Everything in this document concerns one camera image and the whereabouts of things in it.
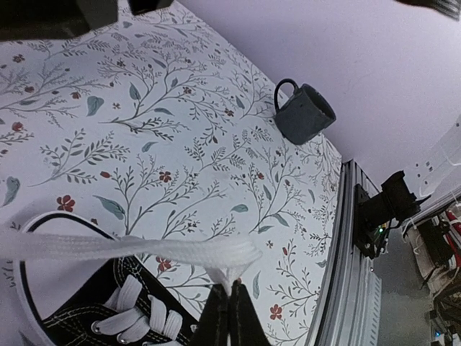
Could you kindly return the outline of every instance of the black object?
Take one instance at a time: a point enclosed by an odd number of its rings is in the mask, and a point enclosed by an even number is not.
[[[173,0],[128,0],[128,3],[131,13],[136,15],[169,7]]]
[[[419,213],[426,200],[416,200],[403,178],[405,173],[394,173],[382,185],[382,192],[370,198],[362,186],[355,187],[354,243],[362,254],[375,258],[379,256],[386,234],[380,227],[396,218],[399,224]]]
[[[129,0],[133,14],[162,9],[172,2]],[[117,0],[3,0],[0,41],[65,40],[113,24],[117,20]]]
[[[200,317],[199,327],[188,346],[270,346],[245,285],[233,284],[227,297],[214,285]]]
[[[418,231],[427,252],[436,267],[441,267],[455,254],[443,235],[447,232],[443,224],[434,225],[432,219],[418,225]]]
[[[279,88],[285,83],[293,85],[295,91],[279,108]],[[274,92],[274,105],[277,127],[287,140],[296,145],[310,141],[336,120],[333,109],[322,95],[310,85],[298,87],[292,79],[283,79],[278,83]]]
[[[427,7],[428,9],[435,9],[439,13],[460,20],[460,0],[396,0],[402,4]]]

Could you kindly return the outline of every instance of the shoelace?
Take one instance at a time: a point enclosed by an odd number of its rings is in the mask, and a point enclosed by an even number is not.
[[[163,301],[154,296],[148,296],[151,301],[151,317],[148,319],[136,307],[136,301],[142,289],[143,285],[132,275],[128,275],[123,286],[118,288],[105,304],[106,307],[119,311],[119,313],[94,322],[91,330],[95,334],[117,335],[117,341],[122,345],[137,342],[153,330],[173,340],[163,343],[163,346],[180,346],[181,344],[175,340],[182,327],[182,316],[175,311],[167,311]],[[143,343],[143,346],[150,345],[154,344]]]
[[[7,229],[0,234],[0,258],[8,260],[105,260],[135,254],[154,254],[175,262],[204,267],[228,295],[232,283],[261,252],[247,236],[210,241],[145,240],[134,236],[113,241],[89,236],[17,233]]]

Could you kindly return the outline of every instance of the white wall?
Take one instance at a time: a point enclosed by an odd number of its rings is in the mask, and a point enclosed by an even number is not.
[[[461,111],[461,23],[432,10],[391,0],[182,3],[273,81],[291,77],[322,93],[338,117],[327,136],[378,184]]]

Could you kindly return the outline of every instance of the floral pattern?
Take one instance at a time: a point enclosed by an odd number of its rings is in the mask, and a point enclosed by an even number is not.
[[[264,256],[241,279],[269,341],[301,345],[321,290],[341,157],[323,135],[287,142],[272,120],[273,91],[177,1],[139,17],[121,4],[120,23],[74,40],[3,43],[0,219],[19,230],[58,209],[117,236],[250,234]],[[212,284],[203,268],[140,259],[200,316]],[[0,289],[14,286],[11,262],[0,268]]]

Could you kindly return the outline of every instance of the gray mug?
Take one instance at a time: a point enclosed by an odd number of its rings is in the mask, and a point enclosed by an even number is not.
[[[288,101],[279,108],[279,88],[290,83],[295,91]],[[298,87],[292,79],[283,79],[274,93],[275,124],[282,135],[291,143],[304,144],[318,135],[336,120],[336,115],[328,102],[313,87],[303,84]]]

